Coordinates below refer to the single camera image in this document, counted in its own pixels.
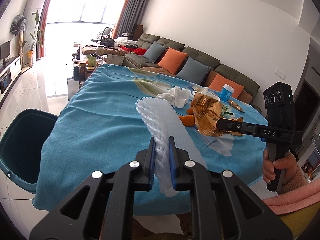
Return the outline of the pink sleeve forearm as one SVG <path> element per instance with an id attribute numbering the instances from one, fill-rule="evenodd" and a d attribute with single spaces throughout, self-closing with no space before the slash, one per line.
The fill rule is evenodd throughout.
<path id="1" fill-rule="evenodd" d="M 319 209 L 319 179 L 307 182 L 300 167 L 294 178 L 284 185 L 278 195 L 263 199 L 276 214 L 285 215 L 309 207 Z"/>

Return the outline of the person's right hand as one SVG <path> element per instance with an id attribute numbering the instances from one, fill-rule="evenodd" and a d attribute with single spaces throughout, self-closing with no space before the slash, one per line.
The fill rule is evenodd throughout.
<path id="1" fill-rule="evenodd" d="M 283 158 L 278 159 L 274 162 L 269 160 L 268 151 L 265 148 L 263 151 L 263 180 L 270 184 L 271 181 L 275 180 L 276 174 L 275 169 L 285 170 L 283 187 L 288 184 L 296 175 L 298 167 L 296 158 L 291 152 L 287 152 Z"/>

